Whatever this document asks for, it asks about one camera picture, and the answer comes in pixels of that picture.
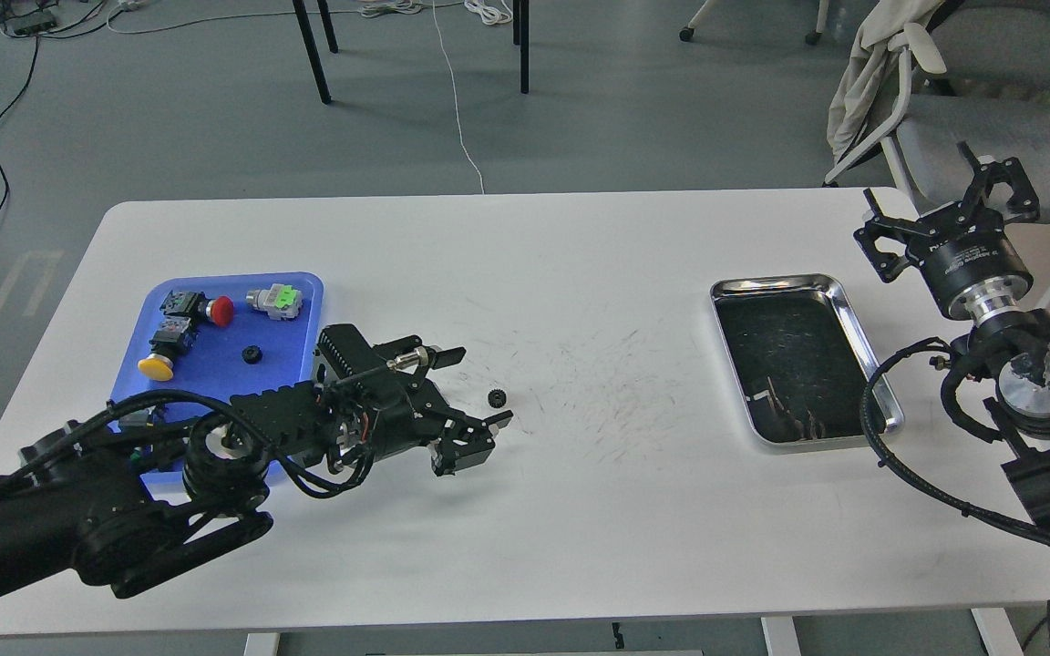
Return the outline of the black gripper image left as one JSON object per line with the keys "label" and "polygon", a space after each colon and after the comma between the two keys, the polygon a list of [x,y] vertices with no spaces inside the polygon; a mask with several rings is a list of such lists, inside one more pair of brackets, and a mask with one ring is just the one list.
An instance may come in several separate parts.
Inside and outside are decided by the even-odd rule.
{"label": "black gripper image left", "polygon": [[420,337],[370,344],[353,324],[326,325],[317,337],[314,378],[337,421],[335,444],[326,453],[329,473],[358,472],[366,462],[419,446],[429,449],[437,477],[484,464],[514,414],[458,414],[427,377],[466,354],[464,347],[425,345]]}

